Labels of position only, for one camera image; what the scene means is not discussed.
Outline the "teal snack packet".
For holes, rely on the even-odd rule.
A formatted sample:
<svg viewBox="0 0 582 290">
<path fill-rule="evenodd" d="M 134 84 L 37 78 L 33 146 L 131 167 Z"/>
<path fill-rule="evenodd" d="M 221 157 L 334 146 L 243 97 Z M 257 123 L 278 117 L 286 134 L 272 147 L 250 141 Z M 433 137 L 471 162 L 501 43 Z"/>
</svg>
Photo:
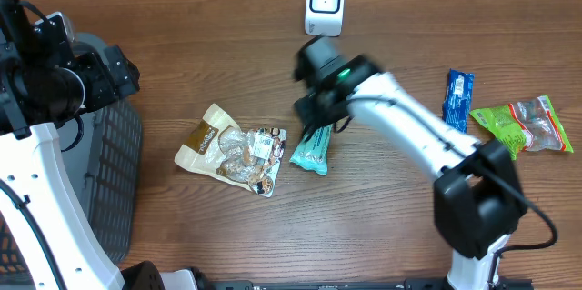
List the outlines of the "teal snack packet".
<svg viewBox="0 0 582 290">
<path fill-rule="evenodd" d="M 290 162 L 306 171 L 326 176 L 328 172 L 327 150 L 331 134 L 332 125 L 317 129 L 308 140 L 304 139 L 297 146 Z"/>
</svg>

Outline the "beige mushroom snack bag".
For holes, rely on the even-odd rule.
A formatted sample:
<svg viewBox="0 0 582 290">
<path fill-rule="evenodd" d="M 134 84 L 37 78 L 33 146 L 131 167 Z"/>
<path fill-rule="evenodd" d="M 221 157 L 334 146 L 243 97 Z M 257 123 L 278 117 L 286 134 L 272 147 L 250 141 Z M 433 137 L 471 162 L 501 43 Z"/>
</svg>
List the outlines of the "beige mushroom snack bag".
<svg viewBox="0 0 582 290">
<path fill-rule="evenodd" d="M 286 130 L 244 131 L 221 107 L 211 105 L 176 153 L 188 172 L 208 175 L 256 195 L 273 194 L 286 148 Z"/>
</svg>

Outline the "blue cookie packet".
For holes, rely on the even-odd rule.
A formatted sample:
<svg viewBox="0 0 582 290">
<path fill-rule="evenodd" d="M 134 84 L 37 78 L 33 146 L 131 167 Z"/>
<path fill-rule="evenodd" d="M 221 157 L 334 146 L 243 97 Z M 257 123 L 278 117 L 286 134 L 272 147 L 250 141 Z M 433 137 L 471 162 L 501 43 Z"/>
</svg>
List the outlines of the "blue cookie packet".
<svg viewBox="0 0 582 290">
<path fill-rule="evenodd" d="M 474 75 L 450 69 L 447 93 L 443 103 L 443 119 L 456 130 L 466 133 L 473 97 Z"/>
</svg>

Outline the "green gummy candy bag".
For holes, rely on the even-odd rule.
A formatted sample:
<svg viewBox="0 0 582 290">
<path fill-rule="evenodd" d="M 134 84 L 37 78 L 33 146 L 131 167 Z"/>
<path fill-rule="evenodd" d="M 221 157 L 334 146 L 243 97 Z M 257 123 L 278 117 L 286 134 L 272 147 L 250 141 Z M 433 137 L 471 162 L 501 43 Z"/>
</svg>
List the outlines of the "green gummy candy bag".
<svg viewBox="0 0 582 290">
<path fill-rule="evenodd" d="M 507 148 L 512 160 L 523 151 L 574 152 L 547 95 L 531 101 L 474 109 L 470 115 Z"/>
</svg>

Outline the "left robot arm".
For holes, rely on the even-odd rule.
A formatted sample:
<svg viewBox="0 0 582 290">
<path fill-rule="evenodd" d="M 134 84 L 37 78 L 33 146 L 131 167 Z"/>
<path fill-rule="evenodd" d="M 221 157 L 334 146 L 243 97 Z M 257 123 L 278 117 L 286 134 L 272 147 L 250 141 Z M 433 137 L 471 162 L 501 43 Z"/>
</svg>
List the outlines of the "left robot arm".
<svg viewBox="0 0 582 290">
<path fill-rule="evenodd" d="M 1 213 L 38 289 L 200 289 L 197 271 L 149 261 L 118 268 L 98 243 L 65 170 L 59 126 L 139 89 L 117 45 L 78 34 L 61 13 L 1 0 Z"/>
</svg>

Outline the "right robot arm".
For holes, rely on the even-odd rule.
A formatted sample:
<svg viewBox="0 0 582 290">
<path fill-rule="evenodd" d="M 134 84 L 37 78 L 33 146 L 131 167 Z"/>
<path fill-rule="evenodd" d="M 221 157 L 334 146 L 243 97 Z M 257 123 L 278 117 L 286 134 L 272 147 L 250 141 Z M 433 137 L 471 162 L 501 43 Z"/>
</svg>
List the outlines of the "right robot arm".
<svg viewBox="0 0 582 290">
<path fill-rule="evenodd" d="M 497 140 L 464 134 L 410 96 L 364 55 L 344 58 L 319 35 L 296 55 L 295 78 L 307 95 L 295 103 L 310 137 L 347 118 L 376 129 L 404 152 L 433 188 L 435 226 L 452 247 L 443 278 L 413 278 L 405 289 L 529 289 L 498 274 L 499 258 L 526 213 L 517 170 Z"/>
</svg>

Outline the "grey plastic shopping basket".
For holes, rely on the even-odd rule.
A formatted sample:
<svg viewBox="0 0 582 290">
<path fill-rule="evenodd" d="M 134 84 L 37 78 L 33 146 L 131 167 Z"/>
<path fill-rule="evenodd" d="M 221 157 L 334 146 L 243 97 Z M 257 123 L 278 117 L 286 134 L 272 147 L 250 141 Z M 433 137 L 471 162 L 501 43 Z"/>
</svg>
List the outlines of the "grey plastic shopping basket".
<svg viewBox="0 0 582 290">
<path fill-rule="evenodd" d="M 117 45 L 107 47 L 101 39 L 79 34 L 73 52 L 97 54 L 111 72 L 130 67 Z M 85 135 L 63 153 L 68 179 L 100 248 L 116 267 L 126 257 L 135 209 L 135 191 L 142 148 L 143 129 L 136 110 L 118 101 L 80 116 Z M 1 216 L 1 289 L 34 289 L 15 239 Z"/>
</svg>

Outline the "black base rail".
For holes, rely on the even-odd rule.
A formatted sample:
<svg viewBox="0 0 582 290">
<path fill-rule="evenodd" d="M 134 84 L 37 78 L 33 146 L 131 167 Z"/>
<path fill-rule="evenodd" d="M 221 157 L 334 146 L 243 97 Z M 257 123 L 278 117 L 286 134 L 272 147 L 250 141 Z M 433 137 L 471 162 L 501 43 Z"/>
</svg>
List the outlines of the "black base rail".
<svg viewBox="0 0 582 290">
<path fill-rule="evenodd" d="M 402 282 L 354 283 L 252 283 L 251 281 L 216 281 L 215 290 L 445 290 L 444 278 L 409 279 Z"/>
</svg>

